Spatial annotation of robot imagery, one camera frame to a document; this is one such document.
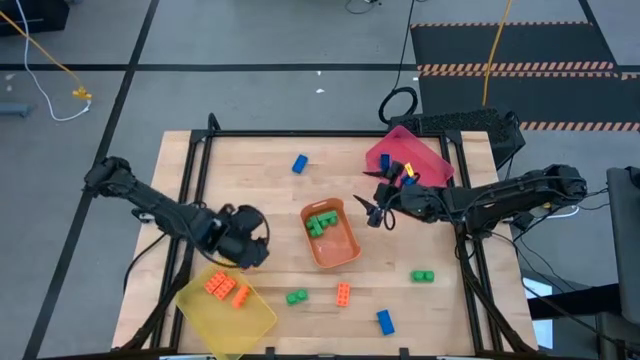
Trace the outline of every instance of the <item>wooden table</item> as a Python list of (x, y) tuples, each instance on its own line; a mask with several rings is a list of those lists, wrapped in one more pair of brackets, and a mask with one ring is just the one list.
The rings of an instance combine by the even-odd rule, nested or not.
[[(189, 132), (166, 132), (156, 164), (152, 187), (174, 199), (178, 197), (188, 139)], [(399, 347), (408, 347), (412, 355), (473, 354), (460, 265), (454, 257), (453, 227), (397, 215), (392, 232), (369, 228), (363, 207), (352, 197), (358, 194), (371, 200), (373, 196), (378, 180), (361, 171), (364, 154), (378, 140), (214, 139), (204, 201), (213, 209), (227, 202), (252, 204), (265, 213), (271, 226), (271, 255), (260, 268), (248, 271), (247, 277), (276, 312), (278, 322), (252, 353), (263, 354), (266, 346), (275, 346), (278, 354), (397, 355)], [(496, 181), (487, 135), (463, 133), (463, 140), (472, 185)], [(440, 153), (437, 139), (423, 141)], [(302, 175), (295, 175), (291, 165), (299, 153), (308, 155), (309, 163)], [(452, 164), (457, 166), (452, 146), (450, 153)], [(190, 194), (194, 193), (199, 156)], [(460, 184), (457, 173), (456, 184)], [(352, 263), (323, 270), (313, 262), (299, 212), (305, 205), (329, 197), (344, 200), (362, 255)], [(498, 226), (496, 232), (511, 236), (506, 226)], [(143, 225), (136, 253), (158, 235), (155, 225)], [(114, 346), (126, 342), (156, 304), (167, 249), (168, 241), (161, 243), (132, 271)], [(498, 308), (522, 338), (536, 347), (512, 246), (491, 238), (485, 240), (485, 252)], [(196, 255), (192, 276), (207, 265)], [(411, 283), (409, 272), (415, 269), (435, 271), (435, 282)], [(339, 281), (352, 286), (348, 308), (335, 306)], [(287, 306), (285, 294), (298, 288), (309, 290), (309, 301)], [(396, 330), (392, 336), (381, 335), (376, 312), (382, 309), (391, 313)], [(163, 344), (168, 344), (173, 311), (172, 306), (166, 315)], [(490, 349), (486, 312), (479, 302), (478, 312), (484, 346)], [(187, 322), (179, 351), (208, 352)]]

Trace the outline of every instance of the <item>orange lego brick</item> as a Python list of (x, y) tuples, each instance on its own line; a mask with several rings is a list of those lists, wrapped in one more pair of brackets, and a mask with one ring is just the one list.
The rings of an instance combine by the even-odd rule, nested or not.
[(231, 300), (231, 306), (240, 309), (247, 300), (247, 296), (249, 296), (249, 287), (247, 285), (240, 286), (238, 293), (233, 297), (233, 300)]
[(222, 284), (226, 279), (227, 275), (225, 275), (222, 271), (218, 271), (211, 277), (211, 279), (209, 279), (209, 281), (204, 284), (204, 289), (207, 290), (209, 294), (213, 294), (218, 286), (220, 286), (220, 284)]
[(338, 283), (338, 298), (336, 304), (338, 306), (349, 306), (349, 293), (351, 287), (347, 283)]
[(224, 300), (235, 286), (236, 281), (227, 277), (227, 279), (223, 281), (222, 284), (220, 284), (220, 286), (218, 286), (218, 288), (213, 292), (213, 295), (215, 295), (219, 300)]

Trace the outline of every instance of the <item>floor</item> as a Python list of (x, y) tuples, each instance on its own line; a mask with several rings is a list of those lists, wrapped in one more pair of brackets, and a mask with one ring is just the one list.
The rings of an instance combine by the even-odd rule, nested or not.
[[(126, 69), (151, 0), (85, 0), (73, 6), (67, 29), (35, 38), (60, 61), (117, 64)], [(428, 0), (412, 22), (498, 21), (503, 0)], [(640, 64), (640, 25), (634, 0), (591, 0), (603, 33), (623, 65)], [(141, 64), (393, 64), (399, 60), (410, 1), (383, 1), (351, 15), (343, 0), (160, 0)], [(584, 20), (577, 0), (516, 1), (513, 21)], [(0, 38), (0, 64), (21, 62), (24, 42)], [(405, 62), (413, 62), (409, 45)], [(46, 59), (37, 51), (31, 63)], [(129, 159), (149, 181), (164, 131), (205, 126), (216, 113), (225, 129), (384, 129), (377, 120), (393, 71), (285, 71), (282, 66), (217, 67), (210, 72), (142, 71), (133, 77), (108, 153)], [(80, 200), (82, 177), (103, 139), (123, 71), (83, 71), (93, 92), (91, 111), (56, 123), (29, 75), (0, 72), (0, 99), (36, 105), (28, 119), (0, 119), (0, 177), (5, 251), (0, 255), (0, 359), (22, 357)], [(73, 82), (62, 72), (38, 71), (58, 116), (79, 111)], [(402, 85), (416, 85), (413, 71)], [(403, 111), (399, 99), (389, 113)], [(592, 190), (609, 167), (638, 165), (638, 133), (525, 132), (527, 146), (512, 174), (566, 163)], [(588, 205), (606, 202), (606, 196)], [(39, 351), (40, 357), (109, 349), (121, 301), (122, 277), (139, 224), (122, 201), (91, 203), (66, 280)], [(609, 212), (582, 211), (550, 220), (525, 237), (568, 280), (615, 281)], [(524, 252), (534, 267), (550, 273)]]

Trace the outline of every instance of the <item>orange striped tape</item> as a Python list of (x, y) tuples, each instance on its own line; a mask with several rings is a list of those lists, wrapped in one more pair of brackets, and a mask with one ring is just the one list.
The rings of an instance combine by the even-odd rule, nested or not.
[[(493, 63), (491, 71), (606, 71), (613, 69), (608, 61), (559, 61), (559, 62), (527, 62), (527, 63)], [(418, 65), (419, 71), (486, 71), (487, 64), (428, 64)]]
[[(587, 21), (520, 21), (520, 22), (507, 22), (505, 26), (526, 26), (526, 25), (582, 25), (589, 24)], [(497, 22), (474, 22), (474, 23), (422, 23), (411, 24), (411, 28), (419, 27), (460, 27), (460, 26), (498, 26)]]
[(521, 130), (567, 130), (567, 131), (637, 131), (640, 123), (611, 123), (611, 122), (522, 122)]
[(622, 76), (620, 77), (620, 79), (622, 80), (627, 80), (627, 79), (640, 79), (640, 74), (622, 74)]
[[(484, 71), (423, 71), (421, 77), (426, 76), (484, 76)], [(492, 77), (608, 77), (617, 78), (618, 74), (613, 72), (549, 72), (549, 71), (495, 71), (491, 73)]]

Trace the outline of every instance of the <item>black metal frame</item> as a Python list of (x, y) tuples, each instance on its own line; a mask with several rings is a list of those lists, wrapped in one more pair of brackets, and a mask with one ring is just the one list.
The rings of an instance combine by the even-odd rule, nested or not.
[[(188, 188), (189, 183), (191, 182), (191, 173), (193, 172), (193, 165), (195, 162), (195, 154), (197, 151), (197, 146), (202, 140), (204, 140), (204, 149), (202, 154), (202, 161), (200, 164), (200, 170), (197, 179), (197, 186), (194, 196), (194, 202), (202, 201), (204, 195), (204, 187), (206, 184), (206, 177), (208, 174), (209, 168), (209, 159), (212, 151), (213, 139), (215, 137), (384, 137), (388, 132), (387, 131), (360, 131), (360, 130), (220, 130), (220, 126), (218, 125), (215, 118), (212, 119), (211, 115), (209, 118), (209, 129), (206, 130), (192, 130), (191, 136), (189, 138), (189, 148), (187, 150), (187, 159), (185, 162), (183, 179), (180, 188), (179, 202), (186, 202), (188, 197)], [(442, 157), (450, 162), (451, 157), (449, 154), (448, 141), (451, 140), (456, 149), (459, 171), (462, 179), (462, 186), (470, 187), (471, 181), (469, 179), (469, 173), (467, 169), (466, 156), (464, 153), (464, 148), (462, 145), (462, 137), (459, 131), (454, 132), (430, 132), (421, 134), (420, 137), (427, 138), (437, 138), (440, 142), (440, 149), (442, 152)], [(449, 179), (448, 186), (454, 186), (453, 179)], [(462, 227), (455, 227), (456, 233), (456, 241), (464, 242), (465, 235), (464, 229)], [(489, 295), (490, 299), (493, 299), (491, 295), (491, 284), (489, 280), (489, 273), (487, 269), (486, 258), (484, 254), (484, 249), (481, 242), (473, 243), (475, 249), (475, 257), (477, 259), (478, 265), (478, 275), (481, 279), (484, 290)], [(166, 289), (168, 285), (171, 283), (172, 276), (175, 271), (175, 262), (178, 254), (178, 240), (171, 239), (171, 244), (169, 247), (169, 252), (167, 253), (167, 261), (165, 264), (165, 271), (163, 274), (163, 286), (161, 289), (161, 296), (166, 293)], [(468, 253), (466, 247), (461, 246), (459, 249), (460, 255), (460, 266), (462, 266), (466, 259), (468, 258)], [(189, 264), (193, 259), (193, 248), (187, 247), (185, 251), (183, 261), (187, 261)], [(476, 298), (473, 293), (471, 287), (464, 283), (464, 292), (465, 299), (467, 305), (467, 314), (469, 316), (469, 323), (471, 327), (471, 337), (474, 347), (474, 352), (476, 354), (484, 351), (484, 346), (482, 343), (482, 330), (480, 329), (480, 321), (478, 317), (478, 309), (476, 305)], [(177, 349), (180, 340), (180, 333), (182, 330), (182, 322), (183, 316), (182, 313), (176, 309), (173, 325), (171, 328), (171, 336), (169, 347), (173, 349)], [(162, 336), (164, 322), (160, 322), (158, 324), (156, 330), (153, 333), (151, 347), (159, 347), (160, 339)], [(492, 345), (494, 350), (502, 351), (502, 340), (500, 336), (500, 332), (493, 321), (493, 319), (489, 318), (489, 329), (492, 340)], [(411, 359), (424, 359), (424, 360), (432, 360), (435, 359), (434, 356), (410, 356), (409, 351), (406, 348), (400, 348), (400, 357), (406, 357)], [(243, 358), (251, 359), (251, 360), (273, 360), (275, 359), (275, 350), (272, 350), (271, 356), (269, 355), (269, 348), (267, 348), (267, 352), (265, 355), (245, 355)], [(277, 355), (278, 359), (286, 359), (286, 360), (302, 360), (309, 359), (309, 355)], [(342, 360), (359, 360), (359, 359), (379, 359), (379, 360), (389, 360), (396, 359), (397, 356), (339, 356), (336, 355), (336, 358), (340, 358)]]

